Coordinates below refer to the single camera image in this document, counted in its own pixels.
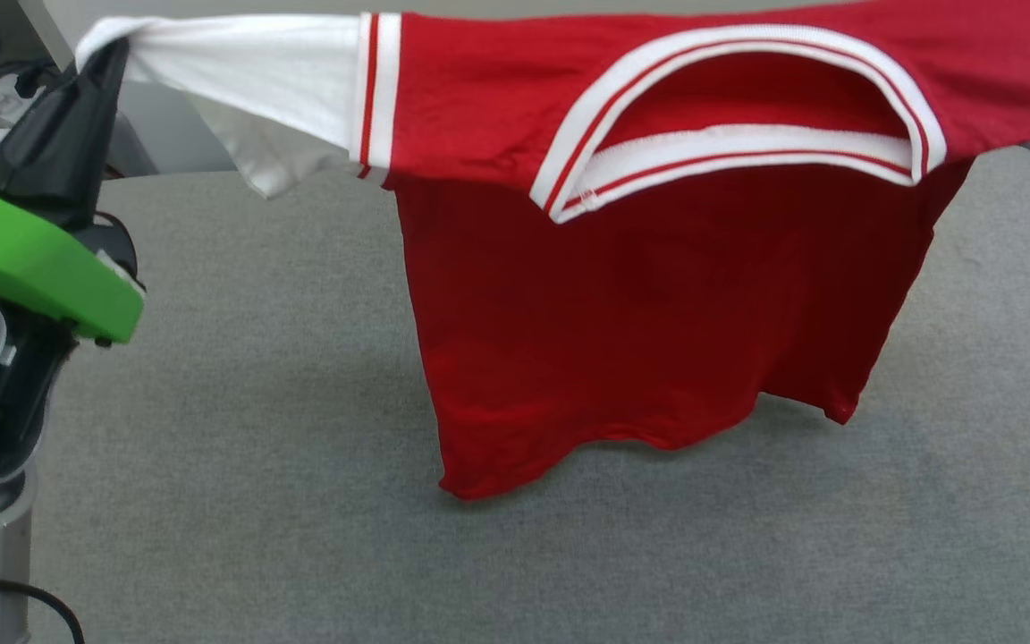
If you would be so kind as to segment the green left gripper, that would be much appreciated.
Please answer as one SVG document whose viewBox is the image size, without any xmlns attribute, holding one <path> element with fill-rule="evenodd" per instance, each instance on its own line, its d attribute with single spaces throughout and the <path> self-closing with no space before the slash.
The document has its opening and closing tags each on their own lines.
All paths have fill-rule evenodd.
<svg viewBox="0 0 1030 644">
<path fill-rule="evenodd" d="M 130 234 L 94 223 L 130 50 L 121 38 L 65 71 L 0 142 L 1 301 L 111 343 L 146 300 Z"/>
</svg>

